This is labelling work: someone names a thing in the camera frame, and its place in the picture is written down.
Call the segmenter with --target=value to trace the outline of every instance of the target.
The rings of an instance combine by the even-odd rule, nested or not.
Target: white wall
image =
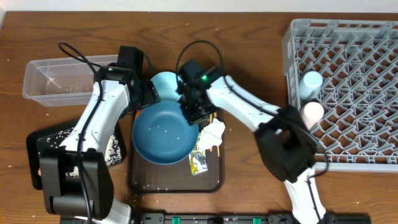
[[[0,0],[6,11],[398,12],[398,0]]]

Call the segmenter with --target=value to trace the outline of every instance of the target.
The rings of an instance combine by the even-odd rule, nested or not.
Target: light blue cup
[[[177,90],[177,81],[174,72],[160,72],[151,78],[161,101],[178,101],[181,97]]]

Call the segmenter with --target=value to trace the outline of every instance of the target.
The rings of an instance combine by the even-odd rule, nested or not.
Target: wooden table
[[[61,40],[85,55],[117,54],[120,45],[149,55],[155,74],[173,70],[189,42],[206,39],[223,52],[226,70],[244,88],[272,104],[287,103],[282,36],[295,18],[398,20],[398,14],[8,12],[0,34],[0,223],[58,223],[44,209],[43,193],[30,181],[26,136],[81,115],[84,106],[44,107],[22,96],[26,64],[61,58]],[[189,50],[204,66],[217,64],[205,46]],[[151,194],[135,197],[126,185],[127,161],[110,168],[115,197],[168,213],[269,213],[291,211],[282,182],[262,164],[252,133],[225,115],[225,182],[214,194]],[[130,139],[131,118],[121,121]],[[398,222],[397,174],[330,172],[317,179],[327,210],[368,213],[373,223]]]

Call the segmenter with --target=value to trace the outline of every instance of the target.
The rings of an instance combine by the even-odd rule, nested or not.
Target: green connector
[[[253,224],[261,224],[261,218],[253,218]]]
[[[180,224],[181,218],[180,217],[173,217],[172,224]]]

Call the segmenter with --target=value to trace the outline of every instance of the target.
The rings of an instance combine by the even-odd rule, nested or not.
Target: crumpled white tissue
[[[200,139],[197,143],[198,151],[210,149],[213,146],[219,146],[223,140],[221,136],[225,130],[225,124],[214,118],[213,122],[203,128],[200,133]]]

